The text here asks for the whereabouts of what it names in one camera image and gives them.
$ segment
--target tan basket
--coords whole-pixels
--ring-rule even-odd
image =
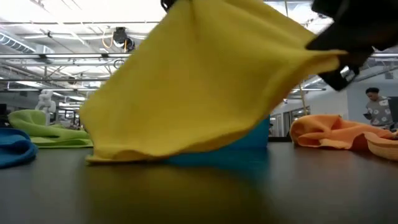
[[[398,161],[398,148],[396,147],[386,147],[386,146],[378,146],[368,141],[369,150],[380,157],[385,159],[390,159],[393,161]]]

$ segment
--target ceiling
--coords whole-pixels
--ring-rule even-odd
[[[0,32],[14,35],[13,37],[27,44],[44,45],[56,54],[124,52],[122,47],[112,44],[111,34],[115,27],[125,27],[129,37],[139,46],[165,16],[160,0],[0,0],[2,1]],[[317,13],[312,12],[311,1],[265,3],[314,33],[320,32],[332,22],[331,19],[321,19]],[[0,54],[16,53],[18,52],[0,45]],[[38,78],[51,74],[51,78],[104,78],[110,76],[117,67],[113,66],[114,60],[102,59],[73,61],[81,63],[80,66],[70,66],[73,62],[67,59],[53,62],[65,66],[48,66],[34,60],[8,59],[7,64],[2,65],[0,77],[10,78],[14,75],[13,78]],[[90,66],[84,66],[83,63],[90,63]],[[304,84],[306,88],[324,86],[320,80],[314,82],[314,78],[308,81],[310,84]],[[90,88],[100,86],[101,82],[42,84],[62,88]],[[13,85],[27,87],[20,83]]]

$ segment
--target gray shirt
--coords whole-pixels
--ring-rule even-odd
[[[380,96],[377,101],[370,101],[366,108],[372,115],[371,125],[387,126],[393,124],[388,97]]]

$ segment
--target orange towel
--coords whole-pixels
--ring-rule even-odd
[[[390,140],[394,138],[390,131],[345,121],[338,115],[304,116],[292,124],[290,136],[300,146],[368,150],[369,146],[378,145],[398,152],[398,141]]]

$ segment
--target green cloth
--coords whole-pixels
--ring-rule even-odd
[[[13,128],[25,131],[39,148],[92,147],[85,131],[69,130],[62,125],[45,125],[45,115],[38,110],[20,110],[8,115]]]

